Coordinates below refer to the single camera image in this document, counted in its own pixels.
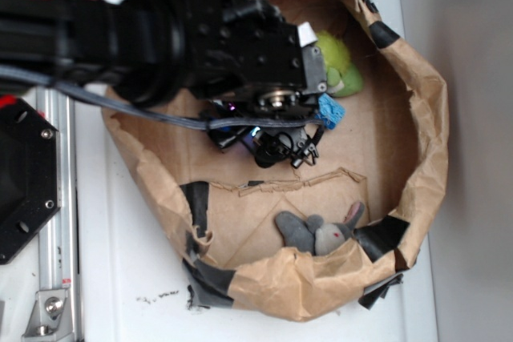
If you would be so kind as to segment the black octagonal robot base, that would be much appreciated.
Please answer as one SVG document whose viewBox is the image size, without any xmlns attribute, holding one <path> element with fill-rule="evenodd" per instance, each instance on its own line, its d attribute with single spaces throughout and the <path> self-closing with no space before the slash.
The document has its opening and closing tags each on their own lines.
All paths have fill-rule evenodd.
<svg viewBox="0 0 513 342">
<path fill-rule="evenodd" d="M 59 131 L 23 99 L 1 108 L 1 264 L 58 211 Z"/>
</svg>

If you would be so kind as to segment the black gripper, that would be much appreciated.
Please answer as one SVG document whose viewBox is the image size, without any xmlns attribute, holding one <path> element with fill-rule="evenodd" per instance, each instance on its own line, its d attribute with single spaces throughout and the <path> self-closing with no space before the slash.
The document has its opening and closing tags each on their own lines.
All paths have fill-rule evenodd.
<svg viewBox="0 0 513 342">
<path fill-rule="evenodd" d="M 268 0 L 188 0 L 192 78 L 198 99 L 255 116 L 307 117 L 325 89 L 320 51 Z"/>
</svg>

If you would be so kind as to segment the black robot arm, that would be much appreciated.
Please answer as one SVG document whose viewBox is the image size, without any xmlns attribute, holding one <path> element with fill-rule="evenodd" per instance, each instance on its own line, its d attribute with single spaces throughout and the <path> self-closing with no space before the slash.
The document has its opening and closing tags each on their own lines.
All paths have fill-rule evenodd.
<svg viewBox="0 0 513 342">
<path fill-rule="evenodd" d="M 268 0 L 1 0 L 1 61 L 137 107 L 181 91 L 260 117 L 317 112 L 320 51 Z"/>
</svg>

